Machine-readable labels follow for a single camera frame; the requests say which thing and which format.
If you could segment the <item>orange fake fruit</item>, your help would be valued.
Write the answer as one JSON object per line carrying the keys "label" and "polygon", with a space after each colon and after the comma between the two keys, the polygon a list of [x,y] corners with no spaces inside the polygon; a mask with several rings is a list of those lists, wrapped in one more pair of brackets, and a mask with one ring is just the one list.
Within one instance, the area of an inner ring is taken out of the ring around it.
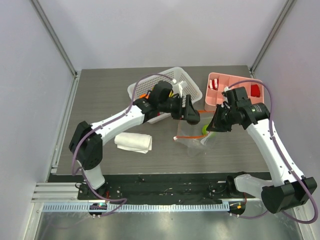
{"label": "orange fake fruit", "polygon": [[139,96],[140,99],[144,98],[144,99],[148,99],[149,98],[149,93],[144,93],[142,95]]}

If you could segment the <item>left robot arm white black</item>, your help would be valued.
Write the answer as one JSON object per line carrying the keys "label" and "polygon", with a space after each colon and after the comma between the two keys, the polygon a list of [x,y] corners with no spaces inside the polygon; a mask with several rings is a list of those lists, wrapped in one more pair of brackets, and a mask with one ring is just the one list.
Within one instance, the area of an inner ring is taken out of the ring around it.
{"label": "left robot arm white black", "polygon": [[183,120],[190,125],[200,122],[200,114],[194,109],[191,96],[174,93],[171,83],[158,82],[144,97],[133,100],[123,111],[105,120],[80,122],[71,138],[69,150],[73,162],[78,162],[89,183],[89,194],[100,200],[107,192],[100,163],[103,146],[116,135],[156,118],[159,113],[169,113],[174,120]]}

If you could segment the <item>clear zip bag orange seal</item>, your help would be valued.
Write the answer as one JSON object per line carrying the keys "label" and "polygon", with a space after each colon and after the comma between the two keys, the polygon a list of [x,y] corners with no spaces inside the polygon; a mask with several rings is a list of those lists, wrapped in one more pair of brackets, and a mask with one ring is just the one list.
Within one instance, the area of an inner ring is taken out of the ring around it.
{"label": "clear zip bag orange seal", "polygon": [[214,111],[200,110],[200,122],[196,125],[190,125],[184,120],[178,122],[176,136],[173,140],[186,146],[187,155],[195,157],[199,154],[205,154],[216,144],[218,133],[214,137],[203,136],[202,127],[209,124],[214,116]]}

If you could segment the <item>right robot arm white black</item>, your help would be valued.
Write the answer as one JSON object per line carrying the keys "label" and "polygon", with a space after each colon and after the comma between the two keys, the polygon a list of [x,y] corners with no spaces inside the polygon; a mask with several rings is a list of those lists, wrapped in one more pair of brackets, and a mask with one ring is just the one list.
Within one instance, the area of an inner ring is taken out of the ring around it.
{"label": "right robot arm white black", "polygon": [[282,212],[311,201],[314,213],[317,204],[312,196],[317,188],[313,177],[306,177],[297,167],[279,139],[270,111],[264,103],[252,103],[244,87],[225,88],[223,104],[216,107],[207,127],[208,132],[230,132],[233,125],[240,125],[257,145],[271,179],[263,180],[239,173],[227,178],[226,193],[233,198],[242,193],[262,200],[270,213]]}

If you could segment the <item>green fake fruit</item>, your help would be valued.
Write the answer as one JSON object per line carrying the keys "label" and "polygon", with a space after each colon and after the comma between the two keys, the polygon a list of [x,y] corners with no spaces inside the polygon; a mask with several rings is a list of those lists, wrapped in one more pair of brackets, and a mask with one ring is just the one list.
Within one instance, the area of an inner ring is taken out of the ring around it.
{"label": "green fake fruit", "polygon": [[216,136],[216,133],[215,132],[210,132],[207,130],[207,127],[208,127],[208,124],[205,124],[202,129],[201,129],[201,133],[203,136],[207,137],[209,136],[210,138],[213,138]]}

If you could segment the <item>dark brown fake fruit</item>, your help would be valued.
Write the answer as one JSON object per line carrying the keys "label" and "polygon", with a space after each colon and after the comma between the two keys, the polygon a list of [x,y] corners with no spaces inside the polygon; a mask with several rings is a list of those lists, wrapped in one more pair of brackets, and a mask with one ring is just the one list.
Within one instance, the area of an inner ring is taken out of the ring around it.
{"label": "dark brown fake fruit", "polygon": [[200,116],[191,116],[191,117],[188,117],[186,121],[190,125],[197,125],[201,121],[201,118]]}

